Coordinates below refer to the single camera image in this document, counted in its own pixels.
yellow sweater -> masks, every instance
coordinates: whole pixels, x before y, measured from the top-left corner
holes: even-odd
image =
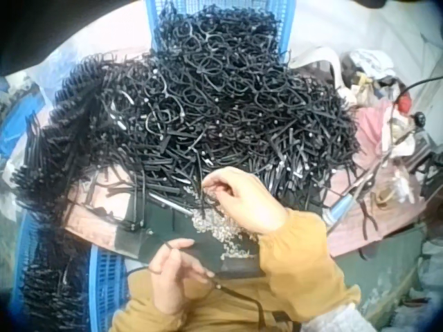
[[[320,217],[297,211],[289,216],[279,230],[260,237],[260,267],[266,277],[220,281],[259,301],[266,327],[272,331],[292,331],[291,324],[275,321],[274,311],[286,312],[294,322],[306,322],[360,300],[358,286],[345,286],[342,271],[329,256]],[[128,281],[131,299],[115,315],[111,332],[257,331],[256,304],[211,286],[187,280],[188,305],[176,315],[164,315],[152,303],[148,270],[130,274]]]

person's left hand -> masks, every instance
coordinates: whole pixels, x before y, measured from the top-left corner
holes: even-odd
[[[178,313],[186,304],[183,281],[195,279],[207,284],[214,273],[205,269],[200,261],[179,249],[194,244],[192,239],[175,239],[163,244],[150,263],[154,305],[166,315]]]

blue plastic crate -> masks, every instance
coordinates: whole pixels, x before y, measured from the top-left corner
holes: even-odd
[[[92,246],[89,262],[91,332],[108,332],[114,313],[128,298],[124,257]]]
[[[24,285],[24,275],[26,267],[33,261],[35,249],[38,244],[39,224],[27,212],[24,213],[20,225],[17,248],[15,250],[14,286],[9,303],[9,311],[16,321],[24,323],[26,314],[23,312],[23,293],[21,288]]]
[[[153,34],[159,23],[159,14],[165,3],[170,0],[145,0],[150,30]],[[279,49],[285,52],[291,36],[292,21],[296,10],[296,0],[173,0],[175,8],[181,14],[193,14],[205,6],[216,5],[220,8],[253,8],[272,12],[280,21],[278,29]]]

hand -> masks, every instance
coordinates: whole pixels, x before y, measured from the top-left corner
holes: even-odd
[[[251,232],[266,234],[280,228],[287,211],[266,190],[257,176],[234,167],[207,175],[202,187],[220,202],[224,213]]]
[[[183,281],[185,278],[195,279],[207,284],[208,277],[214,273],[206,270],[200,261],[184,252],[194,244],[192,239],[175,239],[162,245],[150,263],[152,292],[154,305],[166,315],[174,315],[183,309],[186,304]]]

mustard yellow sleeve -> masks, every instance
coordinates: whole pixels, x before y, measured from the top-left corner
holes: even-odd
[[[169,332],[179,330],[186,321],[186,312],[165,315],[152,302],[150,272],[133,272],[128,277],[130,300],[117,312],[109,332]]]
[[[289,210],[287,222],[260,237],[260,266],[292,320],[306,322],[342,304],[358,303],[327,250],[326,227],[311,212]]]

